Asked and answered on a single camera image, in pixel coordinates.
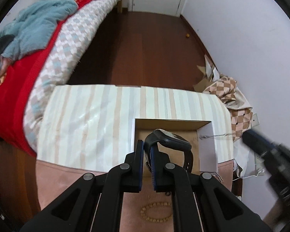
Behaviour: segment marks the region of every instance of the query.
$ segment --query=cardboard box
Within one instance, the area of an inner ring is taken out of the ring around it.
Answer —
[[[135,119],[134,130],[132,136],[133,144],[137,140],[145,140],[155,129],[164,129],[175,133],[192,145],[192,153],[194,157],[192,173],[200,174],[200,172],[218,172],[217,156],[215,150],[215,139],[199,139],[201,135],[213,135],[213,125],[211,121],[193,121],[193,120],[165,120],[165,119]],[[159,151],[167,153],[170,161],[182,166],[184,163],[184,153],[181,151],[165,148],[158,144]],[[144,158],[143,176],[151,177],[151,173],[145,166]]]

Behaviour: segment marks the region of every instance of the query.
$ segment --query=dark brown floor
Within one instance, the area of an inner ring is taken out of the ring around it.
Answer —
[[[129,12],[103,21],[68,84],[116,84],[192,90],[204,54],[183,20]]]
[[[110,13],[68,83],[192,90],[202,78],[197,65],[204,65],[204,54],[182,19]],[[0,142],[0,193],[18,224],[39,211],[35,158],[6,142]]]

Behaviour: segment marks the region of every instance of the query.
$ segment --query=red bedding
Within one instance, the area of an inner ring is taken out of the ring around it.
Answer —
[[[77,0],[78,9],[91,1]],[[36,153],[25,138],[23,115],[30,92],[64,22],[58,22],[46,49],[16,61],[8,68],[6,76],[0,79],[0,137],[32,156],[36,156]]]

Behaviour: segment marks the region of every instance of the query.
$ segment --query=metal screw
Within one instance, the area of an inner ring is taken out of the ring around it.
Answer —
[[[210,173],[202,173],[202,177],[206,180],[211,179],[212,175]]]
[[[92,173],[86,173],[83,176],[83,179],[86,181],[90,181],[93,178],[93,174]]]
[[[174,168],[175,168],[175,165],[174,165],[173,163],[167,163],[167,164],[165,165],[165,167],[166,167],[167,169],[174,169]]]
[[[120,165],[120,168],[123,169],[123,170],[129,169],[129,167],[130,167],[130,165],[127,164],[127,163],[124,163],[124,164]]]

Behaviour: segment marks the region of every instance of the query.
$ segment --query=bed leg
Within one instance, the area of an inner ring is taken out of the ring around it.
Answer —
[[[122,13],[122,0],[117,3],[117,13]]]

